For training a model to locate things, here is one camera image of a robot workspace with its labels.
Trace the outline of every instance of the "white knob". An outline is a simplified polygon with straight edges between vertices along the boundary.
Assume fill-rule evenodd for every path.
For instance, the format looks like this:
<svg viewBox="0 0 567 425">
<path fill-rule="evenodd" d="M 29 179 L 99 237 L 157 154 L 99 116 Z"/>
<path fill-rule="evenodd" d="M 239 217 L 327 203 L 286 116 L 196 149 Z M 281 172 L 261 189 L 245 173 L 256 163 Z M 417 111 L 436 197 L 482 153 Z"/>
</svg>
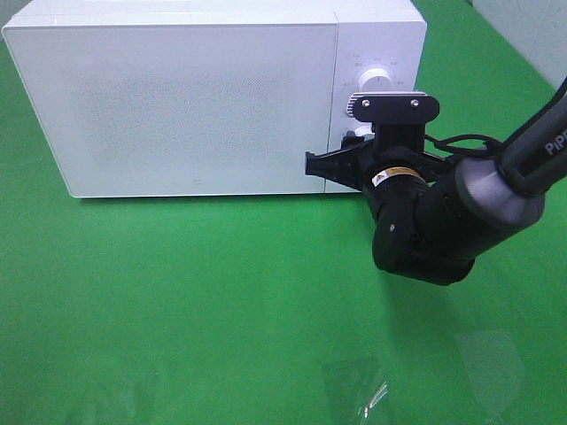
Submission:
<svg viewBox="0 0 567 425">
<path fill-rule="evenodd" d="M 372 126 L 360 126 L 354 130 L 354 133 L 360 135 L 373 135 Z"/>
<path fill-rule="evenodd" d="M 384 68 L 370 68 L 358 79 L 361 91 L 388 91 L 393 89 L 392 77 Z"/>
</svg>

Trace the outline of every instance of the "white microwave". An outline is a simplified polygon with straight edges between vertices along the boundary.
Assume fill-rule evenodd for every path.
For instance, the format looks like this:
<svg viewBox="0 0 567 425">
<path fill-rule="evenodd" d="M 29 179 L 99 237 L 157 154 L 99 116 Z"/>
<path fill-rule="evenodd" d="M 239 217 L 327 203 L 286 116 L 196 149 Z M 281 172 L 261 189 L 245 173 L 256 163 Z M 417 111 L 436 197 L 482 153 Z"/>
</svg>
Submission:
<svg viewBox="0 0 567 425">
<path fill-rule="evenodd" d="M 411 90 L 409 0 L 33 0 L 4 38 L 69 193 L 348 191 L 305 175 L 360 91 Z"/>
</svg>

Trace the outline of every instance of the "control dial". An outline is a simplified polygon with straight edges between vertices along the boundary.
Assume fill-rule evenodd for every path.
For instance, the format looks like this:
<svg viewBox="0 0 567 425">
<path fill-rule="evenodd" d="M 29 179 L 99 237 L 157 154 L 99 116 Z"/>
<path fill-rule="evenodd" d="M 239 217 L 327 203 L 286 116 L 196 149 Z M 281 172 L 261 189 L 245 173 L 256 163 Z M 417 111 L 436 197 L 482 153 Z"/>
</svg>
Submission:
<svg viewBox="0 0 567 425">
<path fill-rule="evenodd" d="M 366 70 L 358 79 L 360 91 L 389 91 L 393 89 L 392 77 L 381 67 Z"/>
</svg>

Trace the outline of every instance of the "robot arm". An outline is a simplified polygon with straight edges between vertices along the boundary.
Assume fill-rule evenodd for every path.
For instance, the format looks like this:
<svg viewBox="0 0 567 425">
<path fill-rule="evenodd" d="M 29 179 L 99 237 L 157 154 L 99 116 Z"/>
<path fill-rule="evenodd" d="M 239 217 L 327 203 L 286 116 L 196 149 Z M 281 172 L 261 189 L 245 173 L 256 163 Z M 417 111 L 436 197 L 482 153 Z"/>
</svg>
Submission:
<svg viewBox="0 0 567 425">
<path fill-rule="evenodd" d="M 537 222 L 545 192 L 567 175 L 566 92 L 567 79 L 505 143 L 427 136 L 439 103 L 421 92 L 355 94 L 348 113 L 371 122 L 375 138 L 348 135 L 338 151 L 307 152 L 306 174 L 364 193 L 377 224 L 378 268 L 448 285 L 469 273 L 478 254 Z M 453 155 L 425 152 L 425 139 Z M 464 139 L 482 140 L 485 149 L 451 146 Z"/>
</svg>

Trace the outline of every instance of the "green table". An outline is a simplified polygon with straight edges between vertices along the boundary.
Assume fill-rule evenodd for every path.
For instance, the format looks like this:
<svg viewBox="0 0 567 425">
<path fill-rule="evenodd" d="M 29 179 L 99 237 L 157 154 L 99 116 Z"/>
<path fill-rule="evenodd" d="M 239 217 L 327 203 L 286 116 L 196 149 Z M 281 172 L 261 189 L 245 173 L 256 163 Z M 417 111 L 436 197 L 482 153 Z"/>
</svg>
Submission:
<svg viewBox="0 0 567 425">
<path fill-rule="evenodd" d="M 464 1 L 416 5 L 431 134 L 551 96 Z M 442 288 L 374 268 L 358 194 L 69 197 L 4 44 L 0 126 L 0 423 L 567 423 L 567 182 Z"/>
</svg>

